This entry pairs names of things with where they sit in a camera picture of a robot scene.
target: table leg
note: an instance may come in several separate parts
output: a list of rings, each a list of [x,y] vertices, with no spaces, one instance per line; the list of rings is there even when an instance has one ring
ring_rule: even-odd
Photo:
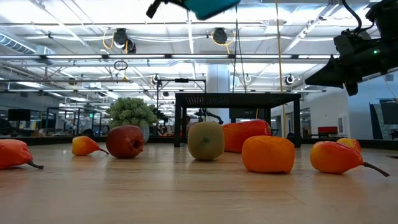
[[[182,108],[182,142],[187,140],[187,108]]]
[[[181,133],[181,102],[179,99],[175,102],[175,122],[174,122],[174,147],[180,147]]]
[[[301,146],[301,125],[300,125],[300,99],[293,101],[294,116],[294,147]]]

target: red pear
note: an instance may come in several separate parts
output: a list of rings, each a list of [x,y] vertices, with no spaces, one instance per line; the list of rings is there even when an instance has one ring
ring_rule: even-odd
[[[28,164],[32,167],[43,169],[33,163],[33,156],[26,143],[15,139],[0,140],[0,169]]]
[[[379,171],[385,177],[390,175],[383,170],[363,161],[361,154],[355,149],[337,142],[318,142],[313,145],[310,161],[320,172],[342,174],[358,166],[365,166]]]
[[[75,156],[87,156],[88,154],[95,151],[103,151],[109,154],[107,151],[100,148],[100,146],[87,136],[75,137],[72,140],[72,154]]]

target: teal object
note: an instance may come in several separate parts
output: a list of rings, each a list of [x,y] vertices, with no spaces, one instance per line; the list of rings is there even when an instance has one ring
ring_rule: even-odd
[[[185,0],[183,4],[193,11],[199,20],[206,20],[239,4],[241,0]]]

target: apple stem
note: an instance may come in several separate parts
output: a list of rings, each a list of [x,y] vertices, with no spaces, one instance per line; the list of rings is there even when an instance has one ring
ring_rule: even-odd
[[[105,152],[107,155],[109,155],[109,153],[107,151],[105,151],[104,149],[99,149],[101,152]]]
[[[390,176],[390,174],[388,174],[387,172],[385,172],[383,170],[380,170],[379,168],[375,167],[372,164],[368,164],[367,162],[364,162],[363,166],[379,171],[384,177],[389,177]]]
[[[32,166],[32,167],[38,168],[38,169],[43,169],[44,168],[44,166],[40,166],[40,165],[34,164],[33,161],[27,161],[27,164]]]

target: potted plant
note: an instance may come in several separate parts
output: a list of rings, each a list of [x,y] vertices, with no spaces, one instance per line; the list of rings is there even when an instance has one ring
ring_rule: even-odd
[[[147,105],[140,98],[119,98],[106,112],[111,116],[109,127],[115,128],[122,125],[135,125],[144,133],[145,142],[149,139],[149,125],[157,122],[156,115],[152,112],[154,105]]]

